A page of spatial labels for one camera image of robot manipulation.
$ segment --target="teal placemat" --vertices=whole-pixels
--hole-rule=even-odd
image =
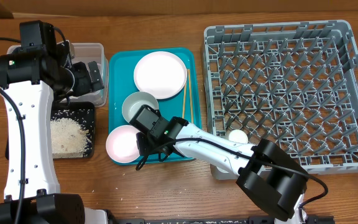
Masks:
[[[200,100],[198,98],[198,86],[196,77],[196,67],[193,54],[186,48],[172,48],[172,49],[153,49],[153,50],[135,50],[127,52],[118,52],[111,57],[109,63],[109,133],[116,127],[128,124],[122,116],[122,103],[130,94],[139,91],[134,82],[134,70],[137,62],[145,55],[156,52],[166,51],[178,56],[187,69],[190,69],[191,76],[191,93],[193,95],[193,117],[194,123],[197,127],[201,128],[201,114],[200,114]],[[190,115],[190,94],[187,81],[187,93],[186,93],[186,111],[185,119],[191,121]],[[183,110],[183,94],[182,90],[179,94],[168,100],[159,100],[158,105],[160,107],[161,115],[171,120],[173,116],[181,117]],[[193,158],[183,158],[176,154],[172,154],[165,162],[173,161],[188,161]],[[137,164],[140,158],[136,161],[121,164],[114,161],[119,165],[134,165]],[[156,163],[158,161],[158,155],[151,155],[147,159],[147,163]]]

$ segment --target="wooden chopstick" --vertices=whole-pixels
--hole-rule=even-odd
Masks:
[[[190,96],[190,114],[191,114],[191,122],[194,123],[193,118],[193,97],[191,95],[191,77],[190,77],[190,69],[187,70],[187,74],[189,75],[189,96]]]
[[[183,119],[185,119],[185,111],[186,111],[186,86],[187,86],[187,83],[185,83],[185,89],[184,89],[185,94],[183,95],[183,111],[181,113],[181,117]]]

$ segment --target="dish rack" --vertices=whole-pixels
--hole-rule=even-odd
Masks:
[[[312,174],[358,172],[358,51],[346,21],[204,31],[208,131],[278,144]]]

